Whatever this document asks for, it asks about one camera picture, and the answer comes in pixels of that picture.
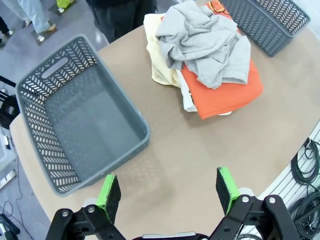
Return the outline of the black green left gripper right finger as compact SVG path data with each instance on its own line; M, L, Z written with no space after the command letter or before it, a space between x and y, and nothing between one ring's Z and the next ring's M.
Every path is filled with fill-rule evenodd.
M272 194L259 200L240 194L227 167L216 169L215 188L224 217L210 235L211 240L235 240L247 226L254 226L263 240L300 239L280 196Z

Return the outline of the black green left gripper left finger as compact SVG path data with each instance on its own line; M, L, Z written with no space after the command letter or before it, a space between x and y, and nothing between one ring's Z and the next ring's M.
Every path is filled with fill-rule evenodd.
M124 240L115 227L115 219L121 200L118 178L108 174L94 204L77 212L68 208L56 211L48 230L50 240L84 240L96 236L99 240Z

